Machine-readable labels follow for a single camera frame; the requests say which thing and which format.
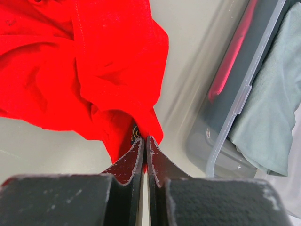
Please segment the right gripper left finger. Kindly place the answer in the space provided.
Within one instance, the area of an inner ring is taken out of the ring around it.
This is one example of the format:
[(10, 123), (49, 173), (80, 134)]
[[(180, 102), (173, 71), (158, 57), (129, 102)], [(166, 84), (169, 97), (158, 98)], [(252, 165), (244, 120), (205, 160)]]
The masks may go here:
[(103, 223), (105, 226), (139, 225), (143, 159), (144, 139), (138, 137), (126, 154), (100, 173), (111, 178)]

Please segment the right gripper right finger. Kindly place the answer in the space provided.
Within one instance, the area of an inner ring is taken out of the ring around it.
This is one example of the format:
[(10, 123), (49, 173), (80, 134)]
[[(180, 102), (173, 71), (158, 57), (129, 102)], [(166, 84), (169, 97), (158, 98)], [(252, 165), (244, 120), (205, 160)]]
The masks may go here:
[(169, 179), (191, 179), (176, 166), (159, 148), (154, 136), (146, 140), (149, 213), (151, 226), (167, 226), (165, 182)]

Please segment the red t shirt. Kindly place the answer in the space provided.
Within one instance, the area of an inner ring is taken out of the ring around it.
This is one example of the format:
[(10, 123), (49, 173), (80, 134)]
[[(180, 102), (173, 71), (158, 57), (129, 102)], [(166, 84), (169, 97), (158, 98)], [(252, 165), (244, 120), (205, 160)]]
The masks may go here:
[(163, 139), (168, 50), (147, 0), (3, 0), (0, 114), (102, 141), (116, 161), (134, 125)]

